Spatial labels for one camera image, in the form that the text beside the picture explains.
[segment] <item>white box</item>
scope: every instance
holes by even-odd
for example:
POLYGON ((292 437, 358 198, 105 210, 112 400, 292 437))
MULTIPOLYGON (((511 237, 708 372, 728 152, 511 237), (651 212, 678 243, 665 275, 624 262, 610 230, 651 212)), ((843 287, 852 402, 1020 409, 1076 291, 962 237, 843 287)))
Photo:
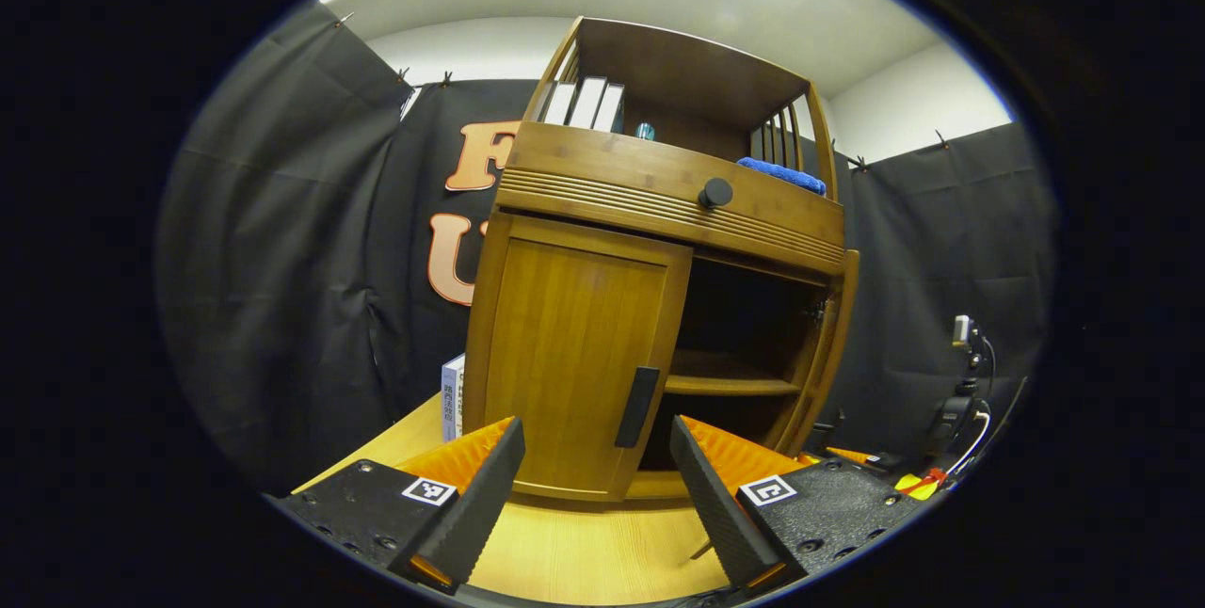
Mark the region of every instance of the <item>white box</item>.
POLYGON ((464 407, 464 354, 443 364, 440 376, 440 396, 443 399, 443 442, 460 438, 464 407))

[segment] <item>white wall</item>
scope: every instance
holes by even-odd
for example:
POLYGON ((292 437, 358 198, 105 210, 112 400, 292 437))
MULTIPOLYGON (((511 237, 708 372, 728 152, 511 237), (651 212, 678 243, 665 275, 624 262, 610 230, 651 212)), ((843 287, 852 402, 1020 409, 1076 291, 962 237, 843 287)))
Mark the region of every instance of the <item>white wall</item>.
MULTIPOLYGON (((406 72, 408 84, 452 79, 539 79, 564 39, 569 17, 486 17, 431 24, 368 41, 389 67, 406 72)), ((841 141, 831 102, 821 98, 829 135, 841 141)), ((806 102, 795 104, 799 131, 813 140, 806 102)))
POLYGON ((1012 123, 995 90, 945 42, 833 98, 836 149, 868 163, 1012 123))

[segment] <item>orange letter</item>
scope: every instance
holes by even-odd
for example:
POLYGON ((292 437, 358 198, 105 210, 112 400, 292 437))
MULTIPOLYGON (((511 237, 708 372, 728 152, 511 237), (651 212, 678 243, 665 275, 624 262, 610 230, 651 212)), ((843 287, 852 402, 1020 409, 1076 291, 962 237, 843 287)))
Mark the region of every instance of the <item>orange letter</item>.
POLYGON ((506 158, 515 144, 515 132, 519 120, 496 120, 495 123, 469 123, 460 128, 464 146, 460 148, 460 161, 457 161, 455 173, 443 184, 448 191, 475 191, 494 187, 494 173, 489 171, 489 161, 502 170, 506 158))
POLYGON ((469 218, 459 214, 435 213, 431 217, 431 253, 427 256, 427 281, 448 302, 472 305, 472 283, 462 282, 455 275, 460 238, 472 228, 469 218))

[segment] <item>black clamp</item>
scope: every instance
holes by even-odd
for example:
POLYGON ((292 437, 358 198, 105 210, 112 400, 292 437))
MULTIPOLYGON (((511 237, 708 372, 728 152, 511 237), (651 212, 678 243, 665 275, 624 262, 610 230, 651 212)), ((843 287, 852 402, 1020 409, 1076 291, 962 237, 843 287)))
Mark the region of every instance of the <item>black clamp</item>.
POLYGON ((865 171, 866 171, 866 170, 870 170, 870 166, 866 166, 866 159, 865 159, 865 158, 860 158, 860 157, 859 157, 859 158, 857 159, 857 161, 856 161, 854 159, 852 159, 852 158, 848 158, 848 157, 847 157, 847 158, 845 158, 845 159, 846 159, 846 160, 847 160, 848 163, 852 163, 852 165, 853 165, 853 166, 857 166, 857 167, 858 167, 858 171, 859 171, 859 173, 865 173, 865 171))
POLYGON ((681 415, 670 454, 728 582, 750 595, 839 563, 919 504, 846 459, 753 480, 734 500, 681 415))
POLYGON ((516 418, 463 494, 359 459, 301 492, 268 501, 363 561, 453 595, 469 582, 525 450, 516 418))

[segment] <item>cable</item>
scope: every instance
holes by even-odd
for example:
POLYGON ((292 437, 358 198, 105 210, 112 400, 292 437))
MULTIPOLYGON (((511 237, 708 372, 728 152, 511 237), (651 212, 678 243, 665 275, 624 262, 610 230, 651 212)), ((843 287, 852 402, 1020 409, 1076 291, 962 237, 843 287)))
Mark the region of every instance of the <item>cable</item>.
POLYGON ((966 453, 964 453, 963 456, 958 459, 958 462, 954 462, 953 465, 950 466, 948 470, 946 470, 947 477, 954 476, 954 472, 962 467, 964 459, 970 458, 971 453, 974 453, 975 450, 975 447, 978 445, 978 442, 983 441, 983 435, 986 435, 987 429, 992 424, 992 415, 988 414, 988 412, 977 411, 975 412, 975 418, 972 419, 983 420, 983 427, 980 430, 980 436, 975 438, 975 442, 972 442, 971 447, 966 449, 966 453))
POLYGON ((989 350, 992 353, 992 376, 987 379, 987 396, 991 399, 992 397, 992 388, 994 388, 994 385, 995 385, 995 348, 992 347, 992 341, 989 341, 989 338, 987 338, 987 335, 983 335, 983 337, 981 337, 981 340, 983 341, 983 343, 986 343, 987 350, 989 350))
POLYGON ((1012 409, 1013 407, 1017 406, 1017 401, 1019 401, 1021 399, 1021 392, 1025 390, 1025 384, 1028 384, 1028 382, 1029 382, 1029 376, 1021 377, 1021 382, 1017 385, 1016 392, 1012 392, 1012 402, 1009 403, 1009 409, 1004 412, 1004 415, 1000 418, 999 423, 997 423, 995 431, 992 432, 992 436, 988 437, 986 444, 983 444, 983 450, 987 450, 987 448, 995 442, 995 437, 1000 436, 1000 432, 1004 431, 1005 425, 1009 424, 1009 418, 1011 418, 1012 415, 1012 409))

